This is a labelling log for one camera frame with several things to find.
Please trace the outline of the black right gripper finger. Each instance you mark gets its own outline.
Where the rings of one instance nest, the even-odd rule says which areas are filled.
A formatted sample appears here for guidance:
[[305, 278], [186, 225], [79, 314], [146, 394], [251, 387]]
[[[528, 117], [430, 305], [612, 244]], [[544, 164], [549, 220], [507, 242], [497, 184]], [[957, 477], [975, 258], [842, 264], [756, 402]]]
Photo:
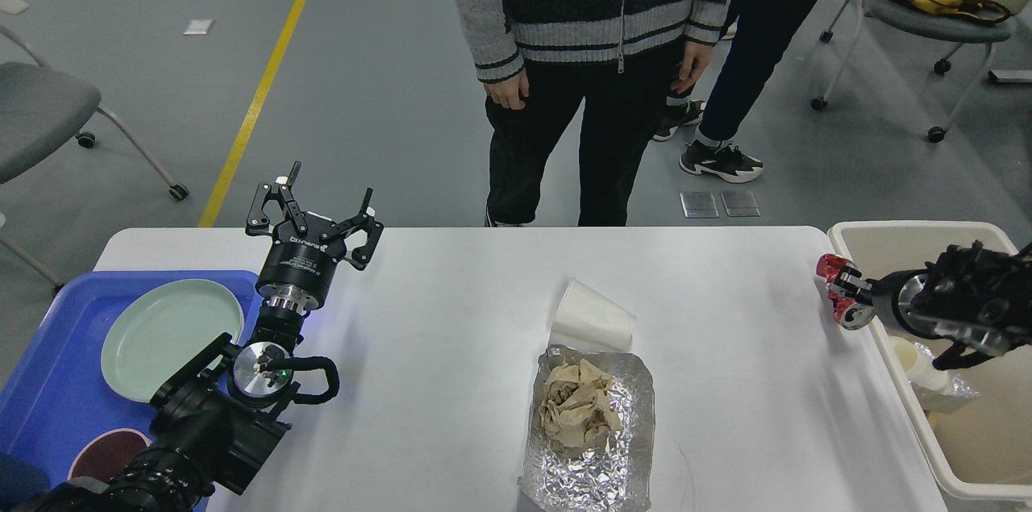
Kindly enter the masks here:
[[875, 278], [863, 277], [854, 266], [826, 267], [826, 288], [834, 310], [846, 310], [856, 303], [873, 307], [874, 284]]

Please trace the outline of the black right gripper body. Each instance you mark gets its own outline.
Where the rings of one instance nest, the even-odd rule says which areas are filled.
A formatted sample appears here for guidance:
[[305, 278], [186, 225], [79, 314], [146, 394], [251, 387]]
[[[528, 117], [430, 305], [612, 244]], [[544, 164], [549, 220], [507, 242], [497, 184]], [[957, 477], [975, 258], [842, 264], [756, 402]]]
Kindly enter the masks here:
[[900, 307], [900, 298], [905, 287], [914, 278], [918, 278], [920, 292], [924, 288], [925, 276], [926, 273], [922, 270], [903, 270], [890, 273], [888, 276], [873, 281], [870, 293], [871, 300], [876, 316], [880, 318], [886, 328], [917, 335], [920, 339], [928, 339], [928, 332], [922, 331], [918, 326], [911, 324]]

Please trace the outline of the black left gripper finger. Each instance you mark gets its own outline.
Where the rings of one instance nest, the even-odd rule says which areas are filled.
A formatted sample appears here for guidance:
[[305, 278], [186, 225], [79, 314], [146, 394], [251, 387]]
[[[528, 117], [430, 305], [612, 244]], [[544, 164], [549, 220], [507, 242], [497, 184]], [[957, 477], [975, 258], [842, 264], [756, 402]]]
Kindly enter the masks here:
[[332, 262], [346, 262], [358, 271], [365, 270], [372, 262], [384, 225], [377, 221], [370, 206], [373, 189], [366, 189], [364, 200], [357, 214], [343, 221], [331, 221], [329, 229], [322, 232], [325, 254]]
[[[278, 177], [269, 184], [260, 184], [255, 192], [253, 202], [248, 210], [246, 219], [246, 234], [248, 236], [270, 236], [280, 239], [281, 234], [290, 234], [300, 239], [307, 239], [310, 224], [307, 214], [298, 206], [298, 200], [293, 196], [293, 185], [302, 169], [302, 162], [296, 160], [286, 177]], [[281, 221], [277, 224], [266, 214], [265, 207], [273, 201], [281, 212]]]

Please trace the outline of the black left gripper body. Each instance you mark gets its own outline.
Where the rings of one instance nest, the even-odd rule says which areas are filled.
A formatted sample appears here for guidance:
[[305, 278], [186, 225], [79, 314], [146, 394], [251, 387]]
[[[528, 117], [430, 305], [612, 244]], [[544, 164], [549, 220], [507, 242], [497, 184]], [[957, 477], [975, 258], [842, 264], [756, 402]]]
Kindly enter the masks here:
[[305, 311], [320, 309], [331, 290], [338, 262], [348, 252], [343, 239], [317, 244], [291, 234], [286, 239], [273, 236], [256, 291], [266, 300], [284, 298]]

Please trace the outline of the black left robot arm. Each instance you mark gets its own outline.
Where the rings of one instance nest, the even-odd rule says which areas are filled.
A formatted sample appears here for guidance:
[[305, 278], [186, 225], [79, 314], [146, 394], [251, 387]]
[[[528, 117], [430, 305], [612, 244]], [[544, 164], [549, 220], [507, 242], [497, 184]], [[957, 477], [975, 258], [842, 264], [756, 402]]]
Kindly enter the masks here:
[[191, 511], [217, 486], [241, 494], [290, 430], [281, 413], [338, 395], [335, 362], [298, 356], [296, 348], [338, 263], [364, 270], [384, 227], [372, 189], [343, 221], [300, 209], [293, 196], [299, 171], [295, 162], [288, 175], [259, 185], [248, 211], [244, 231], [272, 245], [256, 277], [261, 303], [246, 342], [222, 331], [178, 361], [148, 397], [154, 441], [111, 479], [66, 480], [12, 502], [11, 511]]

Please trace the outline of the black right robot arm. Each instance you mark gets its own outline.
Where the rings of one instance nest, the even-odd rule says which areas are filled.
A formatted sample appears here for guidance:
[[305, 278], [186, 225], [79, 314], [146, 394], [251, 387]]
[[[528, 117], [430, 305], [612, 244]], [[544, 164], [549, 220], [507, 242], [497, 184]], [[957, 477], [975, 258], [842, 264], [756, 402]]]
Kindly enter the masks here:
[[833, 252], [816, 263], [841, 328], [858, 331], [878, 318], [886, 329], [925, 340], [950, 340], [933, 360], [937, 370], [983, 364], [1030, 343], [1031, 256], [948, 245], [924, 267], [864, 277]]

